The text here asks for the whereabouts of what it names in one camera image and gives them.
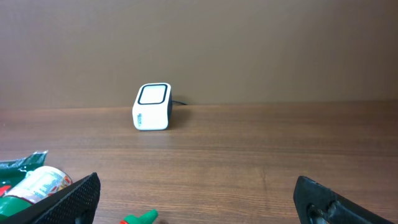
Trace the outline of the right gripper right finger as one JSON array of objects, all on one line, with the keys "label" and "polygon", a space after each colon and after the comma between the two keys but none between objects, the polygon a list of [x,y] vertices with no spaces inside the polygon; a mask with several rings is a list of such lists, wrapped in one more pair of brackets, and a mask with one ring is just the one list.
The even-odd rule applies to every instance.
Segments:
[{"label": "right gripper right finger", "polygon": [[306,176],[298,177],[293,199],[301,224],[392,224]]}]

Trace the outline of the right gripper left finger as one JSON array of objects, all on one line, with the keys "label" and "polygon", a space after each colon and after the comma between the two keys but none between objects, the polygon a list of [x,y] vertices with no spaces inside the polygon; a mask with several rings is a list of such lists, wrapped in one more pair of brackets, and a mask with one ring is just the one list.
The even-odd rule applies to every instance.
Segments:
[{"label": "right gripper left finger", "polygon": [[100,200],[96,172],[8,218],[1,224],[92,224]]}]

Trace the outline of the green lid white jar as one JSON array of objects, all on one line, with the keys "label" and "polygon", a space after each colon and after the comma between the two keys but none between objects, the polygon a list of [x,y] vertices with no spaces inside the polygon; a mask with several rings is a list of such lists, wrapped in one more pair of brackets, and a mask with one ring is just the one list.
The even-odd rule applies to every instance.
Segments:
[{"label": "green lid white jar", "polygon": [[58,168],[42,166],[29,171],[15,187],[1,197],[1,220],[28,208],[73,183]]}]

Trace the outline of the green snack bag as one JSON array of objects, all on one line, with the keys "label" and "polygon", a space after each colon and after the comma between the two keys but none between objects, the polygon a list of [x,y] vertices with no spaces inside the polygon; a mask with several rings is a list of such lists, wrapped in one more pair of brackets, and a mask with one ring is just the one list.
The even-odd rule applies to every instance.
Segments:
[{"label": "green snack bag", "polygon": [[1,196],[21,182],[28,172],[44,165],[48,151],[34,152],[21,159],[1,161]]}]

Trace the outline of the red chili sauce bottle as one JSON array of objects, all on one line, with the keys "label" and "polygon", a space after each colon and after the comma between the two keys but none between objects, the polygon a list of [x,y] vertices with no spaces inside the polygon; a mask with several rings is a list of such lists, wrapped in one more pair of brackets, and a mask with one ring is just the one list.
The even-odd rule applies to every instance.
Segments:
[{"label": "red chili sauce bottle", "polygon": [[153,224],[158,217],[157,210],[151,210],[139,217],[135,215],[128,215],[124,217],[119,224]]}]

